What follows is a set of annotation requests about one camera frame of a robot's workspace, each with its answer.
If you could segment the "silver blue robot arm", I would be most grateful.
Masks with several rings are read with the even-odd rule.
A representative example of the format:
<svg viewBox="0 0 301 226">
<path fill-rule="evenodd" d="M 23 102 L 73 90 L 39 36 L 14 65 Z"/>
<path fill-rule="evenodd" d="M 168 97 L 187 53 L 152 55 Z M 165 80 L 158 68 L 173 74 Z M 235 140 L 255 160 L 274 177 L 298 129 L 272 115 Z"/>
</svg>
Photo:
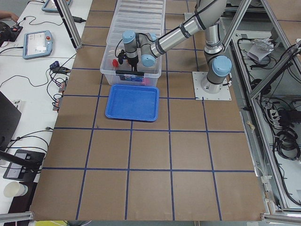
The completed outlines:
<svg viewBox="0 0 301 226">
<path fill-rule="evenodd" d="M 122 35 L 124 49 L 117 58 L 119 64 L 127 60 L 132 69 L 117 70 L 116 74 L 123 81 L 132 77 L 142 78 L 144 73 L 137 70 L 139 62 L 145 67 L 152 67 L 161 55 L 195 33 L 205 31 L 204 51 L 209 71 L 201 85 L 207 93 L 218 93 L 232 68 L 231 60 L 222 55 L 223 45 L 219 35 L 219 19 L 226 8 L 226 3 L 225 0 L 199 0 L 194 15 L 159 38 L 152 33 L 124 31 Z"/>
</svg>

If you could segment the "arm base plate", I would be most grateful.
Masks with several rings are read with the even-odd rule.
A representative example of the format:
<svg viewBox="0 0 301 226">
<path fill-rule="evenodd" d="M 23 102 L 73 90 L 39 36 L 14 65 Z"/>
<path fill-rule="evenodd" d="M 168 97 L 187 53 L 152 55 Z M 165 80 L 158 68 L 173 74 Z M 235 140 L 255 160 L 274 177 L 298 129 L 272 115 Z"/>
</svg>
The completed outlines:
<svg viewBox="0 0 301 226">
<path fill-rule="evenodd" d="M 212 84 L 207 79 L 207 72 L 192 72 L 196 100 L 231 101 L 230 80 L 224 78 L 221 84 Z"/>
</svg>

